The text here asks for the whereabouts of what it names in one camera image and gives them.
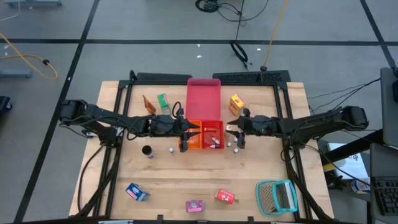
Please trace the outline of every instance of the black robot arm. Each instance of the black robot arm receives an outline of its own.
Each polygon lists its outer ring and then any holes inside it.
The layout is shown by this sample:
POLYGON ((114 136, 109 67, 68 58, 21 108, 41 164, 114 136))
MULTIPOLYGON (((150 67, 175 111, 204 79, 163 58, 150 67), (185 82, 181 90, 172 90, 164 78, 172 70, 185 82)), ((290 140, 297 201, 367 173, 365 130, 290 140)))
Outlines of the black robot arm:
POLYGON ((199 132, 186 133, 190 128, 199 126, 190 123, 183 117, 183 109, 177 111, 173 119, 170 115, 148 115, 128 117, 112 111, 104 110, 96 105, 88 104, 84 100, 65 100, 62 103, 60 118, 62 125, 82 126, 85 131, 98 135, 101 145, 117 147, 118 136, 121 130, 126 129, 135 137, 167 138, 179 137, 181 139, 180 151, 188 149, 187 140, 199 132))
POLYGON ((238 138, 238 147, 244 149, 245 135, 275 136, 288 138, 292 146, 303 148, 311 138, 333 131, 361 131, 369 125, 364 110, 357 106, 346 106, 325 113, 299 119, 274 118, 264 115, 250 117, 250 111, 244 109, 240 116, 228 124, 238 125, 240 131, 227 131, 238 138))

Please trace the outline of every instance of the mesh basket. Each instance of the mesh basket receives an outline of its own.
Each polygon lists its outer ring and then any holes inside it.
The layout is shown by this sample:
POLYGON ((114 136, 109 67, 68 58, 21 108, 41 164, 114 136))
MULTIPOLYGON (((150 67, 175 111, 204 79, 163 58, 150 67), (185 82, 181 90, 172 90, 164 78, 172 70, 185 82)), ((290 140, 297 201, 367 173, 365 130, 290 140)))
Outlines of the mesh basket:
POLYGON ((297 198, 290 180, 265 180, 256 187, 257 204, 263 215, 276 217, 297 211, 297 198))
POLYGON ((274 202, 274 194, 272 193, 273 182, 275 181, 259 184, 257 188, 257 201, 259 202, 260 210, 265 213, 277 212, 274 202))

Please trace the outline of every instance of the orange basket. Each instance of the orange basket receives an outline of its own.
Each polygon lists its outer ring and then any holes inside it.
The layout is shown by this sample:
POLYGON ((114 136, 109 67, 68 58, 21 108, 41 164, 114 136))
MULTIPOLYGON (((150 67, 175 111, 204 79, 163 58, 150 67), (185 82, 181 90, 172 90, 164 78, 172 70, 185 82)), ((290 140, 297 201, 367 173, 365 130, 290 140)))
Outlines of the orange basket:
MULTIPOLYGON (((189 121, 192 124, 201 126, 201 121, 189 121)), ((190 128, 188 132, 201 131, 201 128, 190 128)), ((201 149, 201 134, 197 134, 188 139, 188 149, 201 149)))

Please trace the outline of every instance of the orange box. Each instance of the orange box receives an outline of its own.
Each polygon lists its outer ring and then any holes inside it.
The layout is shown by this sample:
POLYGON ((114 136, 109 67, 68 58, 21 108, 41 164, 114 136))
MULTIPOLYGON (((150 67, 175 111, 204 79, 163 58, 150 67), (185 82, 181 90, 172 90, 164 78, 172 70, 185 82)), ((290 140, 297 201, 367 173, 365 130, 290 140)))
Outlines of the orange box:
MULTIPOLYGON (((197 126, 201 126, 201 121, 189 121, 192 124, 195 124, 197 126)), ((190 128, 188 132, 198 132, 201 131, 201 128, 190 128)), ((201 149, 201 134, 197 134, 195 136, 192 136, 188 139, 188 149, 201 149)))
POLYGON ((238 94, 235 94, 231 97, 228 107, 232 114, 238 117, 239 115, 241 115, 244 106, 245 104, 243 100, 239 97, 238 94))

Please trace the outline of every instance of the wooden tabletop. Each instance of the wooden tabletop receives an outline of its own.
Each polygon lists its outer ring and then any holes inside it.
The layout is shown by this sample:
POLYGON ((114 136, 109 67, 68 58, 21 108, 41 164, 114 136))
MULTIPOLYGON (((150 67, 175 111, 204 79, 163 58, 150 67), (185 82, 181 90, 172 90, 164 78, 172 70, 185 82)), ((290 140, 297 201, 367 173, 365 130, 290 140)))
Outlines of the wooden tabletop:
MULTIPOLYGON (((102 83, 97 102, 100 108, 113 110, 117 87, 118 82, 102 83)), ((288 83, 288 88, 294 118, 308 116, 310 112, 303 83, 288 83)), ((157 111, 161 111, 157 95, 162 93, 167 94, 171 105, 180 101, 185 108, 186 86, 134 85, 128 116, 148 114, 144 108, 142 95, 153 103, 157 111)), ((277 116, 272 87, 221 86, 221 118, 224 124, 235 119, 228 109, 228 102, 236 93, 245 101, 253 116, 256 114, 277 116)), ((286 116, 282 91, 280 98, 286 116)), ((123 110, 124 99, 125 93, 120 113, 123 110)), ((137 138, 133 141, 126 139, 123 141, 111 218, 155 220, 157 215, 162 214, 165 220, 246 221, 248 216, 253 216, 255 221, 294 220, 291 213, 279 217, 266 217, 260 213, 256 202, 255 186, 258 182, 287 178, 285 163, 280 159, 282 150, 280 139, 246 136, 246 148, 239 150, 237 154, 233 152, 236 147, 234 144, 220 151, 190 150, 180 153, 177 141, 177 138, 137 138), (155 159, 147 159, 141 152, 146 144, 153 148, 155 159), (169 153, 170 147, 175 149, 173 154, 169 153), (126 193, 125 190, 131 182, 141 185, 150 193, 148 201, 137 202, 126 193), (220 188, 236 195, 234 204, 228 205, 214 199, 216 189, 220 188), (195 199, 205 201, 205 211, 187 213, 185 202, 195 199)), ((310 141, 308 144, 317 146, 315 141, 310 141)), ((96 138, 88 140, 81 167, 98 148, 99 141, 96 138)), ((85 172, 82 205, 90 199, 98 186, 103 156, 104 149, 91 161, 85 172)), ((308 191, 325 213, 333 217, 319 154, 310 148, 305 148, 301 150, 301 156, 308 191)), ((71 215, 77 213, 77 187, 76 185, 70 208, 71 215)), ((300 214, 303 217, 301 193, 298 189, 296 191, 300 214)), ((106 190, 100 214, 104 213, 107 196, 106 190)))

